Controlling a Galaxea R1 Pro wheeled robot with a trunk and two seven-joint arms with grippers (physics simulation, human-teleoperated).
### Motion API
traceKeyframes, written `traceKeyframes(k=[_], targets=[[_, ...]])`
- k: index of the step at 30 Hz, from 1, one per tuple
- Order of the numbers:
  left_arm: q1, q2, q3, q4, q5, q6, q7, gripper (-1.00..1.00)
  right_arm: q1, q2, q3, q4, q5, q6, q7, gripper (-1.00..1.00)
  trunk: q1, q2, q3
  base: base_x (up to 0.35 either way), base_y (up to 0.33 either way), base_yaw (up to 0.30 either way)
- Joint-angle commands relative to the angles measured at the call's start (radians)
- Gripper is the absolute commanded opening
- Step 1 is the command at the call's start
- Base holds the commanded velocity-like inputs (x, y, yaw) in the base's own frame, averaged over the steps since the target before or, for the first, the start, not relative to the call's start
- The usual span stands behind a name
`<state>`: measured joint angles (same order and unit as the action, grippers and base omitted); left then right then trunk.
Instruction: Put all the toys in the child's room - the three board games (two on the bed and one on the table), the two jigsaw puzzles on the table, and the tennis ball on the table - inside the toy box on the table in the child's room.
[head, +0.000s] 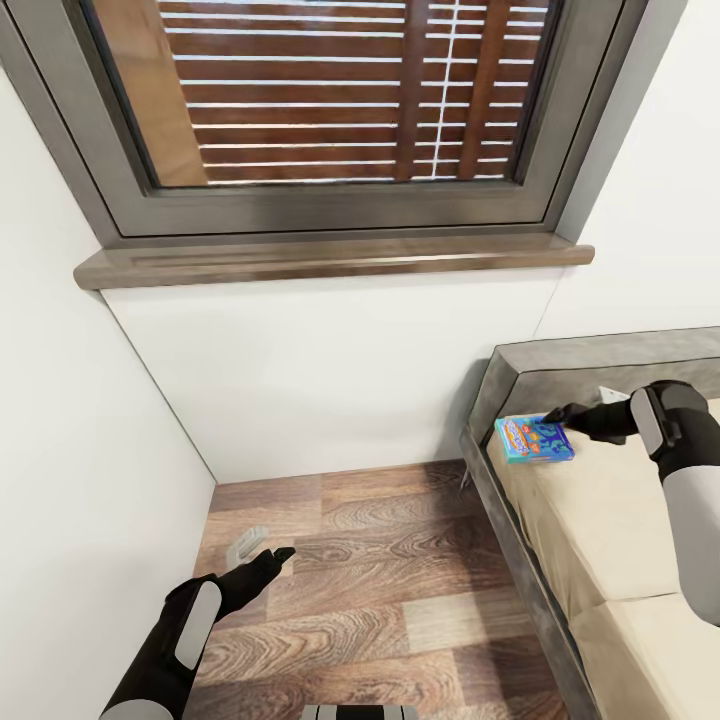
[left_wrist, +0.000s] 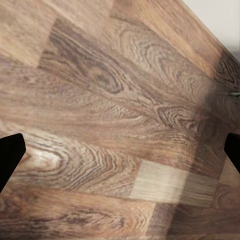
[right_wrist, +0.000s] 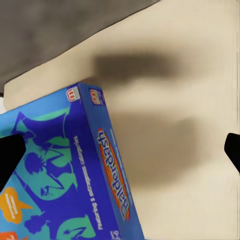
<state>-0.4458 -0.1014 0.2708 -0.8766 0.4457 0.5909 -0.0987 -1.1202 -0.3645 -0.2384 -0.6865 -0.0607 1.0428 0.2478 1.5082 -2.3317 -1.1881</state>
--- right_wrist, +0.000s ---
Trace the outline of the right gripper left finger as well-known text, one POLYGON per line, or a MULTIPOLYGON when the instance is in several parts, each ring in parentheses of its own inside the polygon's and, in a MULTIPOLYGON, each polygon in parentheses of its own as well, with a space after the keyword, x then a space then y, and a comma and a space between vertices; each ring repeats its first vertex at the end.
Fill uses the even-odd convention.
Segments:
POLYGON ((0 138, 0 193, 26 152, 22 133, 0 138))

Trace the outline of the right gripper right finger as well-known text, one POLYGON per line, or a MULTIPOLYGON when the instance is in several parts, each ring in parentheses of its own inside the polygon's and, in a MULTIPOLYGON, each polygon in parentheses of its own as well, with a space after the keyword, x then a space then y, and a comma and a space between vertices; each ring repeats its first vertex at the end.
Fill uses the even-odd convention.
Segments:
POLYGON ((240 173, 240 135, 228 133, 224 151, 240 173))

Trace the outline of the board game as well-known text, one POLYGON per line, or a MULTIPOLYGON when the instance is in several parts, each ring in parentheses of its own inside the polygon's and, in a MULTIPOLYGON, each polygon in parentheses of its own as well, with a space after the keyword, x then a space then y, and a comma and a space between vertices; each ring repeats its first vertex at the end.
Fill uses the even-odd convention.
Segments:
POLYGON ((100 86, 0 114, 26 152, 0 192, 0 240, 145 240, 100 86))

